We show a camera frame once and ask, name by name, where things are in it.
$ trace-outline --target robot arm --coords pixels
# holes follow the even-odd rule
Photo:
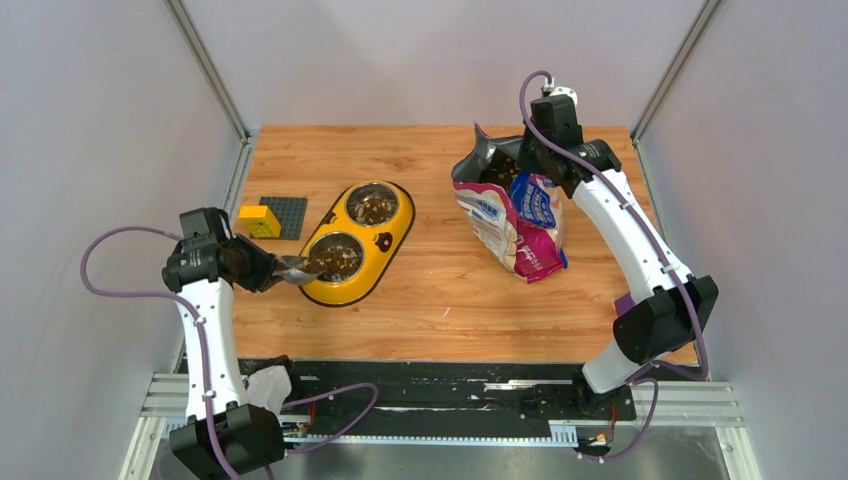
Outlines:
[[[645,364],[694,340],[691,320],[669,269],[685,279],[684,288],[702,328],[715,305],[718,288],[709,276],[696,278],[657,234],[610,146],[603,140],[583,141],[575,105],[573,90],[546,86],[543,97],[530,104],[533,124],[548,140],[599,170],[629,201],[622,204],[592,172],[549,149],[529,129],[525,129],[517,166],[521,171],[546,175],[589,216],[630,289],[628,296],[616,302],[619,317],[613,323],[614,340],[586,363],[575,379],[591,402],[591,397],[623,385]],[[654,245],[628,212],[629,206],[647,224],[669,267],[663,267]]]
[[[239,372],[232,325],[233,284],[264,292],[281,281],[303,284],[314,278],[297,268],[300,257],[269,254],[242,235],[229,231],[226,212],[201,208],[180,215],[184,239],[168,258],[162,278],[168,289],[200,313],[208,358],[203,358],[195,320],[177,303],[185,330],[189,364],[187,425],[171,432],[171,450],[199,478],[223,478],[205,420],[211,399],[218,442],[239,473],[285,457],[277,415],[292,392],[291,362],[281,357],[248,378]],[[211,388],[204,391],[208,368]]]

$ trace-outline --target pet food bag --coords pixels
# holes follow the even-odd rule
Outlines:
[[[544,175],[519,173],[521,136],[490,138],[474,125],[474,149],[451,170],[471,229],[510,272],[528,283],[567,266],[562,201]]]

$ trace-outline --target yellow pet bowl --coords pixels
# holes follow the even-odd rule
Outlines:
[[[412,198],[394,183],[369,181],[348,188],[300,252],[328,270],[300,290],[327,307],[362,300],[380,282],[414,220]]]

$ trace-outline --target scoop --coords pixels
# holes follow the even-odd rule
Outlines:
[[[274,269],[275,276],[282,277],[286,283],[292,285],[306,285],[318,278],[323,272],[306,272],[305,263],[307,258],[296,255],[281,255],[277,257],[277,266]]]

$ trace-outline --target wooden surface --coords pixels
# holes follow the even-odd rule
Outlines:
[[[627,130],[586,128],[585,138],[609,142],[653,217]],[[299,253],[339,193],[363,180],[403,186],[417,218],[380,284],[355,305],[320,307],[288,285],[264,294],[236,289],[239,355],[510,362],[585,362],[597,355],[612,339],[613,301],[627,292],[612,254],[588,217],[567,201],[568,269],[533,285],[508,273],[474,236],[454,199],[450,169],[473,143],[470,125],[264,128],[242,203],[309,198],[301,240],[257,242],[266,250]],[[247,233],[235,223],[235,231]],[[694,351],[687,347],[670,360],[693,362]]]

